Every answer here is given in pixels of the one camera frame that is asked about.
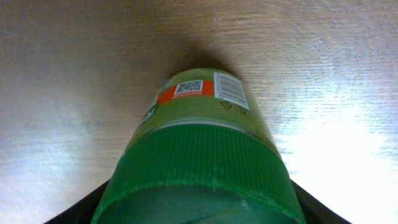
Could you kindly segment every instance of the wood grain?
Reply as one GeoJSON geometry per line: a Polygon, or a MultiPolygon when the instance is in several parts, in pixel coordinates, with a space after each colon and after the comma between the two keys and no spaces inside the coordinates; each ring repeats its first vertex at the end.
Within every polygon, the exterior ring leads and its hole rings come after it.
{"type": "Polygon", "coordinates": [[[249,85],[292,178],[353,223],[398,223],[397,1],[0,2],[0,223],[110,178],[156,89],[249,85]]]}

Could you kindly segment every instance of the black object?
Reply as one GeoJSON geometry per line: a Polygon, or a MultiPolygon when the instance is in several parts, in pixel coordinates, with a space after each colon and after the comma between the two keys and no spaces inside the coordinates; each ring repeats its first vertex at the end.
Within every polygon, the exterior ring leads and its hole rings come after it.
{"type": "MultiPolygon", "coordinates": [[[[92,193],[81,199],[68,210],[57,215],[55,218],[45,224],[67,223],[67,224],[90,224],[95,209],[100,202],[102,194],[105,191],[109,181],[106,181],[92,193]]],[[[303,210],[307,224],[324,224],[324,223],[341,223],[348,224],[344,218],[331,211],[324,206],[316,198],[312,197],[308,192],[301,188],[292,180],[294,190],[298,201],[303,210]]]]}

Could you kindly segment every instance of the red band on label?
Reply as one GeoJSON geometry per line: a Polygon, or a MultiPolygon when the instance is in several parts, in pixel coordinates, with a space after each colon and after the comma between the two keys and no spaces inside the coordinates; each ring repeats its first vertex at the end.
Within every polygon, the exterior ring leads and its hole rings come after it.
{"type": "Polygon", "coordinates": [[[176,93],[178,85],[171,86],[170,88],[163,91],[157,98],[157,102],[159,104],[166,103],[172,99],[184,97],[184,96],[193,96],[193,95],[205,95],[205,96],[214,96],[214,84],[212,80],[203,80],[201,90],[190,90],[183,91],[181,93],[176,93]]]}

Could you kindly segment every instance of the label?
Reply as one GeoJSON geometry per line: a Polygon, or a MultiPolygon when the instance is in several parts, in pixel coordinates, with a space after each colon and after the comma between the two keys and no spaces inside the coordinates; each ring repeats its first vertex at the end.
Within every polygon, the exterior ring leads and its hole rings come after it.
{"type": "Polygon", "coordinates": [[[152,131],[175,125],[212,124],[250,134],[280,157],[247,86],[236,77],[198,68],[172,77],[151,103],[131,142],[152,131]]]}

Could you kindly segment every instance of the table top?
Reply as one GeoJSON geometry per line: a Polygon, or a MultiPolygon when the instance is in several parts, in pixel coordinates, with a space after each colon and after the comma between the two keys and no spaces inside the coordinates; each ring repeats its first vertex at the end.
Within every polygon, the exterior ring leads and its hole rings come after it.
{"type": "Polygon", "coordinates": [[[0,3],[0,223],[42,223],[111,177],[156,90],[223,68],[291,178],[353,223],[398,223],[397,1],[0,3]]]}

